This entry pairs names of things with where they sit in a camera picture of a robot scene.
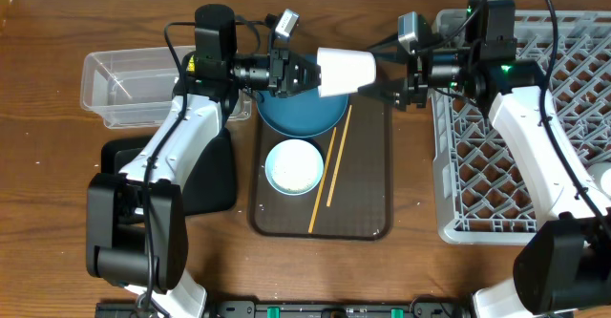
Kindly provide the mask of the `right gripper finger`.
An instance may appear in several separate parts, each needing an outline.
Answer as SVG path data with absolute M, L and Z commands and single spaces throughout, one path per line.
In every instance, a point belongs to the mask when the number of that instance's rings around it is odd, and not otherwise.
M 403 112 L 415 103 L 414 90 L 406 78 L 367 84 L 359 87 L 357 93 Z
M 392 34 L 387 38 L 367 47 L 367 51 L 372 53 L 377 60 L 383 60 L 396 64 L 407 64 L 411 57 L 398 40 L 397 34 Z

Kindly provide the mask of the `dark blue plate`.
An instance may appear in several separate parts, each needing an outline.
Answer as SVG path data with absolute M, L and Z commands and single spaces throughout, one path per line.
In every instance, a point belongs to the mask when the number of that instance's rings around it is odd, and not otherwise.
M 314 138 L 332 129 L 348 108 L 348 96 L 319 97 L 318 89 L 278 98 L 261 92 L 260 117 L 274 131 L 290 138 Z

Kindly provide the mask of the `white cup pink inside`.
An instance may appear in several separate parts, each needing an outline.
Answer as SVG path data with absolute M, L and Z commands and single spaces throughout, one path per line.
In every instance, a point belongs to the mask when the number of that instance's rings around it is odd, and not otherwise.
M 321 68 L 319 97 L 353 94 L 376 79 L 376 62 L 372 53 L 319 48 L 316 61 Z

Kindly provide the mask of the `white cup green inside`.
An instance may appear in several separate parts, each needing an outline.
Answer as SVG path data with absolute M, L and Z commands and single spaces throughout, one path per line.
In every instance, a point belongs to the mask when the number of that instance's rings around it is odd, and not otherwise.
M 611 196 L 611 162 L 599 162 L 587 168 L 599 190 L 607 197 Z

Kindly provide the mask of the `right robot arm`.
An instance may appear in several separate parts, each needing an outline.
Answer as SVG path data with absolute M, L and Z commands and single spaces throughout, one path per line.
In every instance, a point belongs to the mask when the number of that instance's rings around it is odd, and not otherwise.
M 514 0 L 469 0 L 451 34 L 415 12 L 374 44 L 378 59 L 402 64 L 403 79 L 362 86 L 404 110 L 436 90 L 473 104 L 508 146 L 536 211 L 537 233 L 518 254 L 511 278 L 480 289 L 474 317 L 542 317 L 610 302 L 610 200 L 581 163 L 549 91 L 552 71 L 518 59 Z

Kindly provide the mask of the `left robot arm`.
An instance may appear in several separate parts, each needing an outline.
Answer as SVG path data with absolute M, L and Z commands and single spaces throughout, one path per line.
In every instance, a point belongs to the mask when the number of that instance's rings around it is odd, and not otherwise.
M 317 88 L 313 60 L 277 47 L 297 27 L 294 11 L 268 15 L 266 53 L 241 54 L 243 18 L 222 4 L 199 7 L 190 22 L 195 48 L 175 58 L 171 109 L 141 151 L 119 171 L 96 174 L 87 189 L 86 268 L 135 293 L 130 305 L 98 304 L 103 317 L 200 317 L 206 292 L 188 273 L 184 187 L 217 141 L 240 92 L 287 98 Z

